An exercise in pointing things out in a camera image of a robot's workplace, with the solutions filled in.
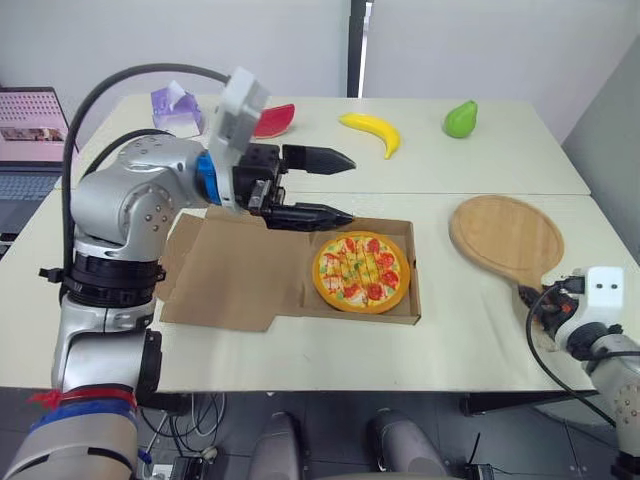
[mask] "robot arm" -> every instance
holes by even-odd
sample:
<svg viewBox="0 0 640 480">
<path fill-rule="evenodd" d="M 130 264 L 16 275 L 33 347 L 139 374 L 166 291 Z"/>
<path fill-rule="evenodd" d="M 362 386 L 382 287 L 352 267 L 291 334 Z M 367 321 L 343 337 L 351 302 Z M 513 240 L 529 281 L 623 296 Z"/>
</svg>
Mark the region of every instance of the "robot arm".
<svg viewBox="0 0 640 480">
<path fill-rule="evenodd" d="M 173 220 L 209 204 L 265 219 L 269 228 L 326 230 L 353 217 L 325 205 L 284 205 L 289 168 L 331 174 L 355 168 L 330 149 L 250 144 L 267 93 L 238 69 L 223 91 L 208 150 L 170 135 L 132 140 L 112 165 L 73 192 L 75 257 L 64 279 L 52 369 L 59 406 L 32 428 L 6 479 L 130 479 L 137 457 L 135 411 L 155 392 L 162 336 L 155 284 Z M 50 280 L 52 273 L 41 274 Z"/>
<path fill-rule="evenodd" d="M 623 306 L 621 268 L 590 267 L 561 281 L 564 293 L 540 315 L 556 345 L 576 360 L 615 412 L 620 454 L 612 473 L 640 478 L 640 347 L 616 323 Z"/>
</svg>

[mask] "toy pizza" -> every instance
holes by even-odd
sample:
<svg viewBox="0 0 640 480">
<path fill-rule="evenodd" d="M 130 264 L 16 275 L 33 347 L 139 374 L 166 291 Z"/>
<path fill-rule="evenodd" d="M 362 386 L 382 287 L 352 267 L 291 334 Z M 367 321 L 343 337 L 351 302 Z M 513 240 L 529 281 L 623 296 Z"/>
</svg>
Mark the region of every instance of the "toy pizza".
<svg viewBox="0 0 640 480">
<path fill-rule="evenodd" d="M 384 235 L 347 232 L 320 248 L 312 275 L 318 293 L 338 310 L 382 313 L 406 295 L 411 271 L 402 250 Z"/>
</svg>

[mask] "laptop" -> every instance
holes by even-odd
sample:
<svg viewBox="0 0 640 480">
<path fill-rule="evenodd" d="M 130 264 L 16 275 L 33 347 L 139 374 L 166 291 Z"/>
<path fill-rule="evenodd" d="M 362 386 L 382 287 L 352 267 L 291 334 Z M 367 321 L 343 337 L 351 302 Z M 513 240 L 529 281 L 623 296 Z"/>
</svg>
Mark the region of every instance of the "laptop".
<svg viewBox="0 0 640 480">
<path fill-rule="evenodd" d="M 0 88 L 0 234 L 5 238 L 20 233 L 53 190 L 67 132 L 53 88 Z"/>
</svg>

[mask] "cardboard pizza box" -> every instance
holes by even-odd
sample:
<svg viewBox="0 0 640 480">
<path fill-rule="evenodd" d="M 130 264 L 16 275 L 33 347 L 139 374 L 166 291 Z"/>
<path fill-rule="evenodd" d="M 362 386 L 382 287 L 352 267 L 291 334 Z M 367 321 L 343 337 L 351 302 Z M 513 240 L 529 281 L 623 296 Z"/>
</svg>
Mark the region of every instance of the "cardboard pizza box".
<svg viewBox="0 0 640 480">
<path fill-rule="evenodd" d="M 336 310 L 313 285 L 311 265 L 319 248 L 358 230 L 388 236 L 409 261 L 407 295 L 382 314 Z M 167 278 L 156 288 L 165 302 L 161 321 L 245 331 L 267 330 L 276 315 L 413 325 L 421 315 L 415 259 L 411 222 L 357 218 L 330 232 L 287 232 L 212 207 L 205 218 L 182 215 L 169 237 L 161 259 Z"/>
</svg>

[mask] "white wall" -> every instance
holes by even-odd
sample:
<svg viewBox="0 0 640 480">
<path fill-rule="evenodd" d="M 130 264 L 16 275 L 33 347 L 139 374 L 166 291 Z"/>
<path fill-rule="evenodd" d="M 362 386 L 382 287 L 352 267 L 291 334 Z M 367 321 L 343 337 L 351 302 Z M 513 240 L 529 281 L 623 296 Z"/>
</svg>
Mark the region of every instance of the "white wall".
<svg viewBox="0 0 640 480">
<path fill-rule="evenodd" d="M 53 86 L 68 116 L 99 81 L 131 65 L 181 62 L 230 73 L 241 65 L 274 95 L 346 94 L 348 0 L 0 0 L 0 83 Z M 115 87 L 80 140 L 126 93 L 177 78 L 194 92 L 218 86 L 153 75 Z"/>
<path fill-rule="evenodd" d="M 563 148 L 640 264 L 640 38 Z"/>
<path fill-rule="evenodd" d="M 531 102 L 562 141 L 638 32 L 637 0 L 375 0 L 364 96 Z"/>
</svg>

